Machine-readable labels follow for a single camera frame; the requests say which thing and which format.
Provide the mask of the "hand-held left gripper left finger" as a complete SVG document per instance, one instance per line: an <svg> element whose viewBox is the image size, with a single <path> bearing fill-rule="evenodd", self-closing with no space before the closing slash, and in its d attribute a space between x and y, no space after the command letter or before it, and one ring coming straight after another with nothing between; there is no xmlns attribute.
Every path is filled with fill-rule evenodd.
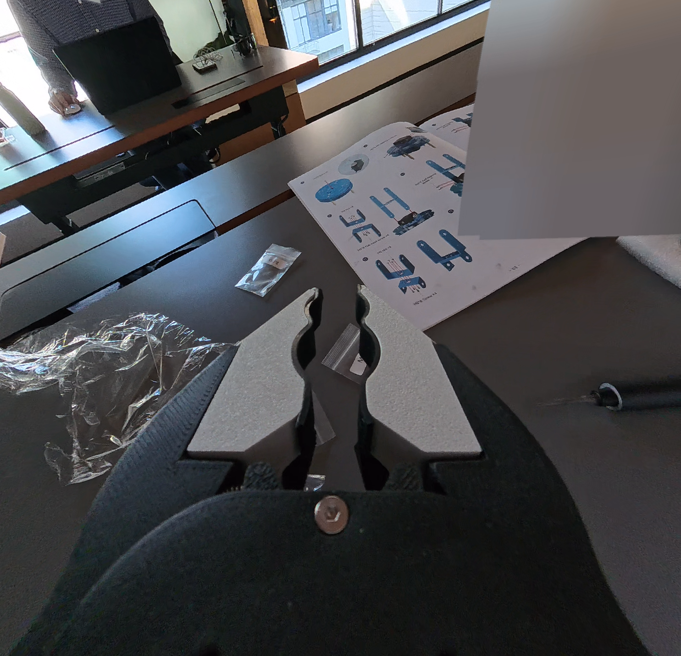
<svg viewBox="0 0 681 656"><path fill-rule="evenodd" d="M312 287L238 344L189 456L266 463L285 489L304 488L317 440L306 368L316 355L322 303Z"/></svg>

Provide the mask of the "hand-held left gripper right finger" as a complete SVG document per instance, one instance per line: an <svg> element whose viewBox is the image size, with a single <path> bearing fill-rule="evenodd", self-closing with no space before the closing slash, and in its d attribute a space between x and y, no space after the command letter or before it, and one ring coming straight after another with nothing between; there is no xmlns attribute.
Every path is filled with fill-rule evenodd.
<svg viewBox="0 0 681 656"><path fill-rule="evenodd" d="M363 485L382 490L404 465L425 479L435 463L483 455L436 345L367 286L357 288L366 363L355 444Z"/></svg>

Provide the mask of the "black screwdriver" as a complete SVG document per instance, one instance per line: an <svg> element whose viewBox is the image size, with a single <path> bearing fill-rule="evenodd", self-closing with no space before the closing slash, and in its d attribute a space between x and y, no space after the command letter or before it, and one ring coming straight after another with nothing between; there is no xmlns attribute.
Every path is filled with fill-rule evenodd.
<svg viewBox="0 0 681 656"><path fill-rule="evenodd" d="M595 405L613 412L680 407L680 380L602 383L589 395Z"/></svg>

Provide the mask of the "dark grey desk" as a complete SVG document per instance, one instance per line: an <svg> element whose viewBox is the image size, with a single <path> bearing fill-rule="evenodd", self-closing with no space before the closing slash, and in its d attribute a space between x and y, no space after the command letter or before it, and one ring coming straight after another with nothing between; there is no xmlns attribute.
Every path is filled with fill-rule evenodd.
<svg viewBox="0 0 681 656"><path fill-rule="evenodd" d="M271 244L301 256L264 298L235 288ZM86 328L160 313L224 343L318 286L323 313L309 367L336 439L331 488L362 485L358 385L321 364L354 320L359 282L295 198L64 321ZM680 290L616 241L583 241L430 329L522 420L557 466L621 606L655 655L680 654L680 410L622 413L545 403L603 381L680 374ZM47 440L66 436L58 392L1 391L1 654L54 588L106 477L62 486Z"/></svg>

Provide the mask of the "brown wood-edged desk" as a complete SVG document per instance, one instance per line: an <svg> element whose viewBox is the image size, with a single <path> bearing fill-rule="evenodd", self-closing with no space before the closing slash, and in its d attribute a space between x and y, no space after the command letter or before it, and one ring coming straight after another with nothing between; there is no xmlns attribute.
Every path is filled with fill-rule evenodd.
<svg viewBox="0 0 681 656"><path fill-rule="evenodd" d="M260 46L249 56L220 50L201 75L187 62L181 86L110 116L90 101L73 116L40 118L38 136L20 127L1 148L1 203L16 201L63 233L67 217L115 192L262 125L285 135L284 84L318 66L315 55Z"/></svg>

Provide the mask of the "crumpled clear plastic wrap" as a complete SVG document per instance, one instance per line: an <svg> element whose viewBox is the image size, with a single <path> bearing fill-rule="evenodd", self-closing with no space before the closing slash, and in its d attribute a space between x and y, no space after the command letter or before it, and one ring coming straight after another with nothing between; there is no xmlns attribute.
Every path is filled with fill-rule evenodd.
<svg viewBox="0 0 681 656"><path fill-rule="evenodd" d="M55 390L69 447L47 440L46 464L62 485L113 468L154 416L231 345L200 337L160 313L32 332L1 350L1 391L33 398Z"/></svg>

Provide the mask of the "printed assembly manual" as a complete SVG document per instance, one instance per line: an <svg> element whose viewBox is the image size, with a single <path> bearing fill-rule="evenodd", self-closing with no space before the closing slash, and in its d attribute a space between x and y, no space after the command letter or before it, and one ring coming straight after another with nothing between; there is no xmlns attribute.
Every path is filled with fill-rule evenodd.
<svg viewBox="0 0 681 656"><path fill-rule="evenodd" d="M421 330L583 242L458 231L473 110L386 125L289 183L362 283Z"/></svg>

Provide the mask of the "white foam piece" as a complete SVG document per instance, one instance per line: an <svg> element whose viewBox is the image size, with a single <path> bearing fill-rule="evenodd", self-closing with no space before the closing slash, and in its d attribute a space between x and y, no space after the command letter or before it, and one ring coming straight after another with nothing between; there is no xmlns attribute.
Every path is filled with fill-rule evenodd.
<svg viewBox="0 0 681 656"><path fill-rule="evenodd" d="M616 242L658 276L680 287L680 235L620 236Z"/></svg>

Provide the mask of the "black laptop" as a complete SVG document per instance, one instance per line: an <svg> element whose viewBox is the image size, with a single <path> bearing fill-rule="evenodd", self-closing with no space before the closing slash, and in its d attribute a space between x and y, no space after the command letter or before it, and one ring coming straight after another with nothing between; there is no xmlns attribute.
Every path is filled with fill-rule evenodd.
<svg viewBox="0 0 681 656"><path fill-rule="evenodd" d="M182 85L154 16L56 46L53 54L104 116Z"/></svg>

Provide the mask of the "wooden pillar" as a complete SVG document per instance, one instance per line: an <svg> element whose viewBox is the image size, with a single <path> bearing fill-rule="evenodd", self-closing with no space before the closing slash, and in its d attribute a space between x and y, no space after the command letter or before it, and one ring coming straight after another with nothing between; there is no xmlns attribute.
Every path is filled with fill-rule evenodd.
<svg viewBox="0 0 681 656"><path fill-rule="evenodd" d="M258 46L269 46L258 0L242 0L249 28Z"/></svg>

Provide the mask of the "window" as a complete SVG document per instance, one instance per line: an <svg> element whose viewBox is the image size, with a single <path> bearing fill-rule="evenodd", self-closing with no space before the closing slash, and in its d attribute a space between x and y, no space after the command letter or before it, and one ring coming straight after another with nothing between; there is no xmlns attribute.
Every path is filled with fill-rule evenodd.
<svg viewBox="0 0 681 656"><path fill-rule="evenodd" d="M477 0L276 0L290 50L321 65L371 49Z"/></svg>

